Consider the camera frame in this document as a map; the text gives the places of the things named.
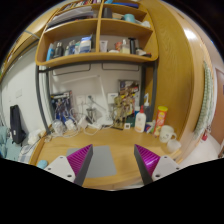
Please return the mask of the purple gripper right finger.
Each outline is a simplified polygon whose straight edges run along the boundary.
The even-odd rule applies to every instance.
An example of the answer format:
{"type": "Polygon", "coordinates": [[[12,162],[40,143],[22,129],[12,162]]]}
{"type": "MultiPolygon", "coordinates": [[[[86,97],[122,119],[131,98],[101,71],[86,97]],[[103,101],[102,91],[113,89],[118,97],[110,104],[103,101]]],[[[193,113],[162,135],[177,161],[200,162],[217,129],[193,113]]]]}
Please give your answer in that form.
{"type": "Polygon", "coordinates": [[[179,165],[168,155],[158,156],[137,144],[134,145],[134,156],[144,185],[180,170],[179,165]]]}

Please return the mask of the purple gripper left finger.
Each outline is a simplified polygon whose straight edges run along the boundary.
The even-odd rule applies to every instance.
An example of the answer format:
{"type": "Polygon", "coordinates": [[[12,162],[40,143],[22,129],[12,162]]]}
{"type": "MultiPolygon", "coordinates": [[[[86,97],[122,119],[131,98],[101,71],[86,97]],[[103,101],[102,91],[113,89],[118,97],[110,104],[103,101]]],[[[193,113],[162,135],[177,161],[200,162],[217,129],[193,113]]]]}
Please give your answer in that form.
{"type": "Polygon", "coordinates": [[[51,162],[45,171],[82,186],[85,180],[91,159],[93,145],[87,145],[68,156],[59,156],[51,162]]]}

